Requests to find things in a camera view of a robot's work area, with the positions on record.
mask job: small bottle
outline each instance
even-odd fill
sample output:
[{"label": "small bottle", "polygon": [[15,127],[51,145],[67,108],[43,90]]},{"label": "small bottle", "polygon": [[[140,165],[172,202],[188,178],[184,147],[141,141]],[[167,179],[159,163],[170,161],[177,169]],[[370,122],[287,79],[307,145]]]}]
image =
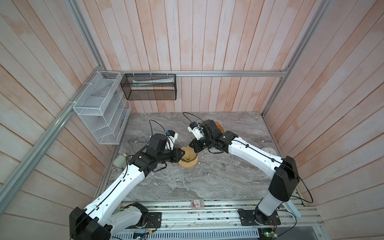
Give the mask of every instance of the small bottle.
[{"label": "small bottle", "polygon": [[122,155],[118,155],[113,161],[113,165],[115,165],[115,167],[118,167],[124,170],[127,166],[127,162],[125,161],[126,157],[127,157],[127,154],[125,153],[123,153]]}]

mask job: wooden wall panel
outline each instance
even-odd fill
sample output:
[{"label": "wooden wall panel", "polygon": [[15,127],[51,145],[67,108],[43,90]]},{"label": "wooden wall panel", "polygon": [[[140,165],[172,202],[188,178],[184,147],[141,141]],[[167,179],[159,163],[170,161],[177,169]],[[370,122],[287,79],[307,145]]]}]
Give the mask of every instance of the wooden wall panel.
[{"label": "wooden wall panel", "polygon": [[[1,1],[0,30],[2,185],[97,64],[63,0]],[[110,153],[73,116],[0,218],[0,238],[66,238]]]},{"label": "wooden wall panel", "polygon": [[335,1],[266,116],[332,239],[383,235],[383,14],[383,0]]},{"label": "wooden wall panel", "polygon": [[[278,70],[286,68],[320,0],[77,2],[109,70]],[[131,105],[140,113],[262,112],[278,80],[181,78],[177,100]]]}]

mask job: white wire mesh basket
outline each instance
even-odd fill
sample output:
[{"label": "white wire mesh basket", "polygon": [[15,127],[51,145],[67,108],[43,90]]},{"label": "white wire mesh basket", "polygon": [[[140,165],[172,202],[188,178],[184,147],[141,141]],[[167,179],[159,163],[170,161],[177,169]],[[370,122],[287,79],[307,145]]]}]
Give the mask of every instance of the white wire mesh basket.
[{"label": "white wire mesh basket", "polygon": [[116,126],[111,134],[105,135],[103,137],[97,138],[97,142],[100,144],[119,144],[122,134],[124,132],[124,126],[127,123],[128,116],[131,112],[131,106],[129,108],[124,108],[121,111],[120,116],[117,118]]},{"label": "white wire mesh basket", "polygon": [[73,107],[99,144],[119,144],[131,112],[124,92],[114,94],[120,82],[120,73],[99,72]]},{"label": "white wire mesh basket", "polygon": [[78,115],[102,116],[120,82],[119,72],[99,72],[81,94],[73,109]]}]

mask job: marble table surface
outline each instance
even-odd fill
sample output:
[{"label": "marble table surface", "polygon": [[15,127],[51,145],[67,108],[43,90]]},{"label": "marble table surface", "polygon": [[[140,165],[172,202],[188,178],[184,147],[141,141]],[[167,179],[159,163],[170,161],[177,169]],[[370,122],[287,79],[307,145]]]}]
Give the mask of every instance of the marble table surface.
[{"label": "marble table surface", "polygon": [[[258,148],[273,147],[272,138],[261,118],[254,112],[238,113],[196,113],[203,120],[220,122],[225,130],[238,134]],[[175,146],[187,145],[193,139],[188,132],[189,121],[182,113],[136,113],[131,114],[124,133],[119,154],[129,155],[144,146],[151,135],[149,119],[163,125],[165,130],[179,134]],[[162,128],[152,122],[153,132]],[[168,201],[168,200],[231,200],[261,199],[268,190],[271,179],[257,167],[231,154],[211,154],[203,150],[198,163],[190,169],[178,163],[168,164],[166,169],[151,172],[124,199],[125,201]],[[113,166],[109,183],[122,172]]]}]

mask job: black wire mesh basket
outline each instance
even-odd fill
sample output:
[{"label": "black wire mesh basket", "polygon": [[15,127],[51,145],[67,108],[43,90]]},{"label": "black wire mesh basket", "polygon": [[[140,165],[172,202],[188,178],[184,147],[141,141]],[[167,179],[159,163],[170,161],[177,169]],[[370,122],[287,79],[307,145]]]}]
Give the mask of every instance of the black wire mesh basket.
[{"label": "black wire mesh basket", "polygon": [[126,73],[120,85],[127,100],[176,100],[175,74]]}]

